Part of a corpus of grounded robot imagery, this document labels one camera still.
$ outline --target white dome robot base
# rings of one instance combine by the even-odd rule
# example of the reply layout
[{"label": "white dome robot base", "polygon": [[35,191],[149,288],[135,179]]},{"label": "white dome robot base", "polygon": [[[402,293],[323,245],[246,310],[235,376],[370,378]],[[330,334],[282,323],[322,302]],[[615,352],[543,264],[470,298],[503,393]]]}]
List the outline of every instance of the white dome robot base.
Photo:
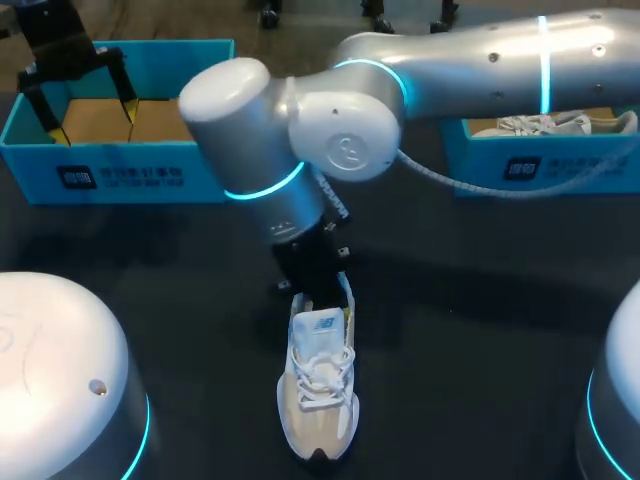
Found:
[{"label": "white dome robot base", "polygon": [[152,468],[149,400],[118,321],[91,292],[0,273],[0,364],[3,480],[134,480]]},{"label": "white dome robot base", "polygon": [[587,480],[640,479],[640,283],[615,313],[589,378],[576,452]]}]

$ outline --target open box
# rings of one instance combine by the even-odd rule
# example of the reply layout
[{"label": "open box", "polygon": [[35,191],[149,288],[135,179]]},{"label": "open box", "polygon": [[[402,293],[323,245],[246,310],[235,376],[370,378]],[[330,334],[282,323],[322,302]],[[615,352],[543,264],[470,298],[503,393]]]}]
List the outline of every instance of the open box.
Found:
[{"label": "open box", "polygon": [[133,126],[106,68],[43,85],[71,140],[54,144],[18,95],[0,152],[30,204],[218,203],[223,191],[180,118],[176,98],[233,58],[232,40],[95,42],[119,47],[140,98]]},{"label": "open box", "polygon": [[[615,118],[635,108],[585,110],[590,117]],[[563,194],[640,192],[640,134],[588,136],[481,137],[480,130],[496,128],[495,119],[447,119],[440,124],[449,174],[455,180],[501,190],[537,190],[565,183],[601,161],[599,175]],[[466,190],[456,195],[477,196]]]}]

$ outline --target black table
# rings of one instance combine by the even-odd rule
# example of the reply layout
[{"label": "black table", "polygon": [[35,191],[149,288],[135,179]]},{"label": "black table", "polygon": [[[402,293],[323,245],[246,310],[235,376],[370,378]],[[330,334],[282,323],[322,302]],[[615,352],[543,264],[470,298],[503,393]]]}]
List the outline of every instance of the black table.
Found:
[{"label": "black table", "polygon": [[[404,144],[443,168],[433,125]],[[67,277],[114,311],[162,478],[311,478],[276,410],[289,305],[267,294],[278,272],[237,207],[33,208],[4,165],[0,182],[2,268]],[[455,199],[400,164],[336,187],[365,261],[349,274],[360,427],[333,478],[574,478],[594,357],[640,277],[640,198]]]}]

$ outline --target sneaker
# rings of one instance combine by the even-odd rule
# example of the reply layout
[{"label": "sneaker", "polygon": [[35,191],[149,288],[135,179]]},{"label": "sneaker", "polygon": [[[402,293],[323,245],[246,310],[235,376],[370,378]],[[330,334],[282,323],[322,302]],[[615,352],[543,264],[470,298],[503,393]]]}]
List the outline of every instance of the sneaker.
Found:
[{"label": "sneaker", "polygon": [[346,309],[313,310],[298,294],[291,306],[284,374],[278,380],[278,413],[287,442],[303,460],[337,460],[358,426],[353,393],[355,302],[344,273]]},{"label": "sneaker", "polygon": [[591,118],[580,110],[557,115],[516,116],[498,119],[498,128],[482,130],[474,137],[519,137],[536,135],[597,135],[638,132],[638,117],[628,111],[618,118]]}]

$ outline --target glowing blue ring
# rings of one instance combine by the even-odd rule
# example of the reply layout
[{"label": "glowing blue ring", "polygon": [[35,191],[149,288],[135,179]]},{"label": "glowing blue ring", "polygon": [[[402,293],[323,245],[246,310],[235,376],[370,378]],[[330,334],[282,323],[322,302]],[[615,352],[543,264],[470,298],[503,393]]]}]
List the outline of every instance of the glowing blue ring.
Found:
[{"label": "glowing blue ring", "polygon": [[549,24],[547,17],[538,17],[538,33],[542,36],[540,50],[540,113],[551,111],[551,51],[549,49]]},{"label": "glowing blue ring", "polygon": [[144,452],[144,448],[147,446],[147,439],[149,438],[149,426],[151,425],[151,404],[149,403],[149,397],[147,396],[147,425],[144,427],[144,436],[142,437],[142,442],[140,443],[140,448],[138,449],[138,454],[136,458],[131,462],[131,466],[127,473],[124,474],[121,480],[127,480],[136,469],[138,462],[140,462],[140,458],[142,457],[142,453]]},{"label": "glowing blue ring", "polygon": [[294,178],[296,178],[296,176],[302,171],[303,168],[304,168],[304,162],[300,162],[298,166],[293,170],[293,172],[287,175],[287,177],[284,180],[279,181],[272,187],[265,188],[264,190],[260,190],[259,192],[237,194],[237,193],[231,193],[225,190],[224,194],[232,200],[254,200],[256,198],[266,197],[267,195],[277,192],[281,188],[284,188],[286,185],[288,185]]},{"label": "glowing blue ring", "polygon": [[373,65],[374,67],[381,68],[382,70],[387,72],[389,75],[391,75],[393,79],[396,82],[398,82],[398,85],[400,86],[400,90],[402,91],[402,100],[404,101],[404,106],[405,107],[407,106],[407,101],[409,98],[407,86],[404,84],[400,76],[396,72],[394,72],[392,69],[387,67],[384,63],[376,62],[374,60],[367,60],[365,58],[357,58],[353,60],[345,60],[344,62],[340,62],[339,64],[335,65],[333,68],[339,68],[345,65],[352,65],[354,63],[365,63],[367,65]]},{"label": "glowing blue ring", "polygon": [[607,460],[611,462],[611,465],[615,467],[618,473],[620,473],[620,475],[622,475],[626,480],[633,480],[633,478],[627,475],[627,472],[625,472],[622,469],[622,467],[618,465],[618,462],[616,462],[613,459],[613,456],[609,453],[609,450],[607,450],[607,447],[604,446],[604,443],[602,442],[600,435],[598,435],[596,424],[593,421],[593,414],[591,413],[591,382],[592,380],[593,380],[593,372],[591,372],[591,376],[589,377],[589,386],[587,387],[587,414],[589,415],[589,422],[591,423],[591,430],[593,430],[593,435],[596,437],[596,440],[598,441],[598,445],[600,445],[600,448],[602,449],[604,455],[607,457]]}]

